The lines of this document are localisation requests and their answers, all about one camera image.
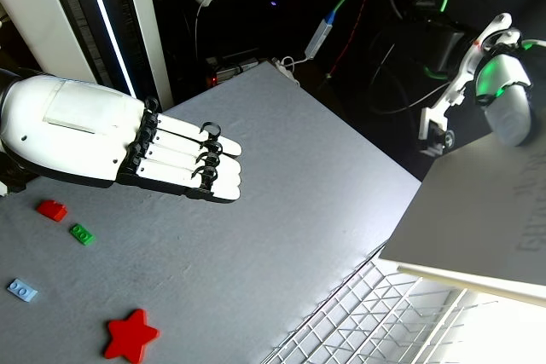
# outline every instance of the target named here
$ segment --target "gray table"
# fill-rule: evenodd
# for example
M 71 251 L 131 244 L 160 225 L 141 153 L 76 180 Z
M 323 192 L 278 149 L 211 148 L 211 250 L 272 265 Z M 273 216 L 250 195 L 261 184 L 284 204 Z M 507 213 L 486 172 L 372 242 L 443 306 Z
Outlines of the gray table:
M 243 146 L 221 205 L 38 178 L 0 200 L 1 363 L 102 363 L 106 323 L 148 311 L 147 363 L 259 363 L 385 240 L 419 182 L 269 64 L 174 107 Z M 55 223 L 35 212 L 65 204 Z M 68 229 L 95 234 L 80 245 Z M 125 362 L 117 359 L 113 362 Z

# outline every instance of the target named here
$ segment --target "black ring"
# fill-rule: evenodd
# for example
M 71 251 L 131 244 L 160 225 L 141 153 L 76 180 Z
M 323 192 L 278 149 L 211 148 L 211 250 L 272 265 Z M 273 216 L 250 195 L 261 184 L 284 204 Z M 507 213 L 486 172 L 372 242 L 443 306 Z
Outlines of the black ring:
M 197 164 L 199 161 L 201 161 L 203 158 L 205 158 L 205 164 L 208 166 L 219 166 L 220 165 L 220 158 L 215 153 L 201 153 L 199 157 L 195 160 L 195 163 Z
M 209 125 L 212 125 L 213 127 L 216 127 L 218 129 L 218 132 L 215 134 L 213 134 L 211 131 L 207 131 L 209 135 L 209 139 L 216 141 L 218 137 L 220 136 L 220 134 L 222 134 L 222 129 L 220 128 L 218 124 L 213 123 L 212 121 L 206 121 L 205 123 L 203 123 L 199 133 L 203 132 L 205 130 L 205 127 L 208 127 Z
M 218 179 L 218 171 L 213 166 L 207 166 L 207 165 L 200 166 L 199 168 L 196 168 L 194 170 L 194 172 L 191 174 L 191 177 L 193 178 L 197 174 L 200 174 L 201 177 L 204 176 L 205 178 L 209 179 L 210 182 L 214 182 Z
M 201 148 L 205 147 L 206 149 L 209 150 L 210 153 L 215 153 L 216 155 L 221 155 L 224 152 L 224 147 L 222 147 L 222 144 L 219 143 L 218 141 L 214 141 L 214 140 L 203 141 L 200 144 L 200 147 Z

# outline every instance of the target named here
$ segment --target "green lego brick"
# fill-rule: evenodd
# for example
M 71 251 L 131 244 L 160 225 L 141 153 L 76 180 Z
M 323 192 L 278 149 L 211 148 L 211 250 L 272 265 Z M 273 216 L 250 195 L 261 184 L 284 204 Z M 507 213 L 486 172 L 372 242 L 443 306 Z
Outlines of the green lego brick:
M 77 225 L 74 225 L 73 228 L 70 229 L 70 233 L 73 235 L 74 238 L 79 240 L 82 245 L 85 245 L 85 246 L 87 246 L 89 243 L 95 240 L 95 236 L 93 236 L 92 233 L 88 232 L 79 223 Z

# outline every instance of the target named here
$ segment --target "wire mesh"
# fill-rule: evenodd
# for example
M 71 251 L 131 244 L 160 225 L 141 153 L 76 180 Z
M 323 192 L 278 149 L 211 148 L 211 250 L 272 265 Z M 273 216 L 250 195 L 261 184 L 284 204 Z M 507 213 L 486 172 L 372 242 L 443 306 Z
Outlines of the wire mesh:
M 449 364 L 473 294 L 396 271 L 359 266 L 262 364 Z

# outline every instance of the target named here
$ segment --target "red cable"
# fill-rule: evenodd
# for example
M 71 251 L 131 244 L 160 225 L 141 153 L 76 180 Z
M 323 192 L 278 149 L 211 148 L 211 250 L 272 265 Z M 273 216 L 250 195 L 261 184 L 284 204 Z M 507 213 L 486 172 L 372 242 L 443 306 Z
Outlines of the red cable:
M 358 24 L 360 23 L 360 17 L 362 16 L 362 12 L 364 10 L 364 5 L 366 4 L 368 0 L 362 0 L 362 5 L 360 6 L 360 11 L 358 12 L 357 21 L 355 22 L 355 25 L 352 27 L 351 36 L 349 36 L 349 40 L 347 40 L 347 43 L 343 50 L 341 50 L 340 55 L 338 55 L 338 58 L 335 59 L 335 63 L 330 69 L 329 73 L 326 75 L 327 78 L 332 77 L 332 74 L 334 74 L 335 70 L 338 68 L 338 63 L 343 58 L 347 50 L 349 49 L 349 44 L 352 43 L 352 39 L 355 37 L 355 33 L 357 32 Z

